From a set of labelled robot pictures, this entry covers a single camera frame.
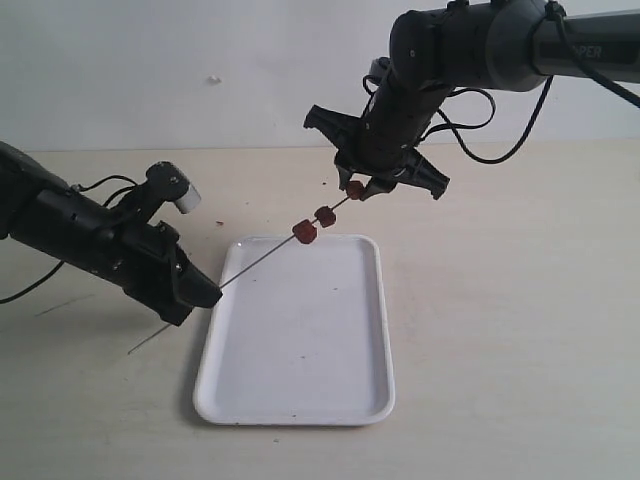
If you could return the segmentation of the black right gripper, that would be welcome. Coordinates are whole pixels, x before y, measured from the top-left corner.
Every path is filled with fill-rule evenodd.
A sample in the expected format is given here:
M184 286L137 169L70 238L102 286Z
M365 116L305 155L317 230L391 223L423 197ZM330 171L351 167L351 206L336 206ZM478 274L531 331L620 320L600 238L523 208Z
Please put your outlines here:
M399 184L425 189L435 200L446 192L449 178L416 148L372 136L373 128L361 118L315 105L308 112L304 127L318 130L336 147L334 165L341 191L351 191L355 174L370 178L359 196L360 201L389 194Z

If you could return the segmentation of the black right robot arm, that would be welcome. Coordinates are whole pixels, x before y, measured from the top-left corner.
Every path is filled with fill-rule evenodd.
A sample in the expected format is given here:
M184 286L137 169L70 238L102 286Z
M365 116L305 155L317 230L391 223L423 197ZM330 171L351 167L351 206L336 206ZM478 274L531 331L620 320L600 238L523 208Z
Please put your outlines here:
M362 174L359 199L404 184L441 197L448 178L418 151L444 101L462 91L547 93L554 77L588 78L631 104L639 79L635 10L570 16L555 1L452 1L411 10L390 33L389 53L375 59L375 87L360 116L313 107L304 125L337 150L339 187Z

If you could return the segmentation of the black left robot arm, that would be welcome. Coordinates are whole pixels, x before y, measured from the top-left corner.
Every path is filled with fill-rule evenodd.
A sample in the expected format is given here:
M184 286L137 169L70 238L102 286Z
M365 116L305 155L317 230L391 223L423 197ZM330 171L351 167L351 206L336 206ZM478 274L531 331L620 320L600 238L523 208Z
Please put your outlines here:
M161 161L114 207L85 197L26 153L1 146L1 236L119 286L172 325L211 308L222 291L191 263L176 229L149 221L166 202L188 214L200 196L174 164Z

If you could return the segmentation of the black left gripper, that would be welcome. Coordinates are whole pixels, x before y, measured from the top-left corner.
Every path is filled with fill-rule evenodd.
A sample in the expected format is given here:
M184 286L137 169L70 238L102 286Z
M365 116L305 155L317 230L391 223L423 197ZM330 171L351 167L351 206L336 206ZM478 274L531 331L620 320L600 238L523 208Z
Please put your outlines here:
M161 221L126 225L116 241L124 293L174 326L182 325L194 307L213 308L222 298L220 287L190 262L179 238Z

